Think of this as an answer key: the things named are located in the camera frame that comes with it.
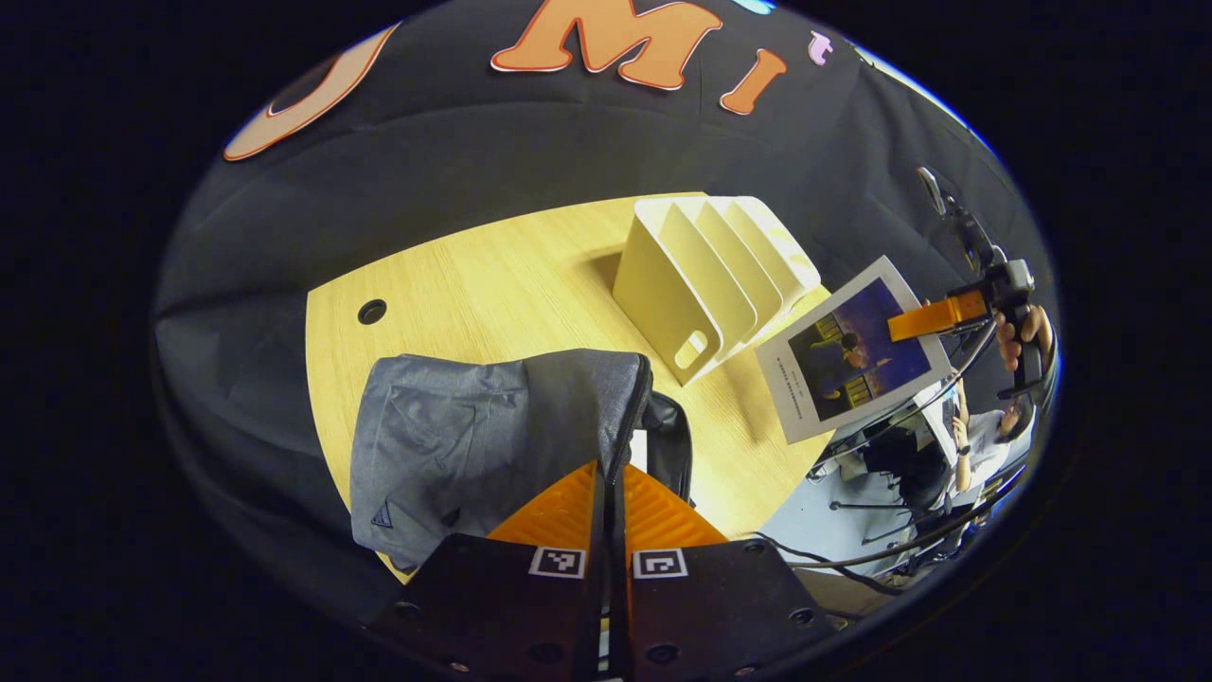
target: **screw hole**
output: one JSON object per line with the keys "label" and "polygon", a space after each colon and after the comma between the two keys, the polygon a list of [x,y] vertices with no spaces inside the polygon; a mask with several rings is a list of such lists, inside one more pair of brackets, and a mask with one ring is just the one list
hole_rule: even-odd
{"label": "screw hole", "polygon": [[807,627],[812,623],[812,619],[816,618],[816,615],[817,614],[812,613],[812,609],[804,608],[793,611],[791,615],[789,615],[788,618],[791,620],[791,623],[799,625],[800,627]]}
{"label": "screw hole", "polygon": [[530,648],[530,657],[542,664],[554,665],[564,660],[564,648],[554,642],[543,642]]}
{"label": "screw hole", "polygon": [[362,305],[362,309],[358,310],[358,321],[362,323],[375,323],[376,321],[383,319],[387,314],[387,303],[383,298],[375,298]]}
{"label": "screw hole", "polygon": [[417,620],[421,618],[421,607],[410,602],[396,602],[395,617],[400,620]]}
{"label": "screw hole", "polygon": [[673,644],[657,644],[654,647],[650,647],[645,657],[657,665],[668,665],[673,663],[680,653],[681,652],[678,651],[678,647]]}

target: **gray bag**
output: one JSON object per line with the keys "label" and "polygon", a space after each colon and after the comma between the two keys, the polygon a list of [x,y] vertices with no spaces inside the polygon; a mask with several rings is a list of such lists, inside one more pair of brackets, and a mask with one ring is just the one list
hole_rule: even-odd
{"label": "gray bag", "polygon": [[617,481],[645,423],[659,432],[656,458],[650,432],[650,471],[661,460],[658,478],[685,499],[685,414],[663,396],[650,407],[651,396],[639,354],[574,350],[492,366],[383,359],[354,431],[354,540],[411,571],[446,535],[487,535],[585,463]]}

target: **letter m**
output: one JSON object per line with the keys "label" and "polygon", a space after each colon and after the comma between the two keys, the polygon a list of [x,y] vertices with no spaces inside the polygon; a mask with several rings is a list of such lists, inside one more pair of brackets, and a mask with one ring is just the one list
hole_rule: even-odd
{"label": "letter m", "polygon": [[564,48],[576,27],[585,68],[601,71],[636,45],[644,48],[618,73],[631,82],[678,90],[682,69],[703,36],[724,25],[690,2],[671,2],[636,16],[631,0],[545,0],[518,45],[492,56],[502,71],[558,71],[572,62]]}

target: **orange letter cutout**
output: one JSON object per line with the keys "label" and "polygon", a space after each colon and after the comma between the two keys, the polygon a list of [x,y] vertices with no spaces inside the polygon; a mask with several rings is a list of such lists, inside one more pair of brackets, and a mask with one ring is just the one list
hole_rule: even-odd
{"label": "orange letter cutout", "polygon": [[558,71],[572,62],[564,42],[577,27],[581,56],[593,73],[606,69],[645,42],[640,55],[618,68],[631,82],[678,90],[682,68],[703,36],[724,25],[690,2],[671,2],[640,16],[631,0],[545,0],[518,45],[492,56],[501,71]]}
{"label": "orange letter cutout", "polygon": [[770,81],[778,74],[787,73],[787,63],[778,58],[778,55],[762,47],[758,50],[758,62],[749,69],[745,78],[724,97],[720,97],[720,105],[732,111],[747,116],[754,113],[754,103],[758,96],[766,90]]}
{"label": "orange letter cutout", "polygon": [[354,87],[362,81],[366,73],[371,70],[379,50],[387,42],[388,36],[395,30],[395,25],[388,27],[375,35],[345,50],[332,63],[324,81],[316,86],[307,97],[275,111],[270,103],[263,111],[253,116],[245,124],[244,128],[228,142],[223,150],[223,157],[229,161],[247,159],[253,154],[264,151],[279,139],[302,130],[305,125],[324,115],[353,92]]}

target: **white file organizer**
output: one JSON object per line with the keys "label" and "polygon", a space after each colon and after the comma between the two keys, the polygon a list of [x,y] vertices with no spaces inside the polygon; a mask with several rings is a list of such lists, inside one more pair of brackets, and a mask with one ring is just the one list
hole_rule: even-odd
{"label": "white file organizer", "polygon": [[613,294],[686,386],[818,283],[807,253],[754,196],[641,199]]}

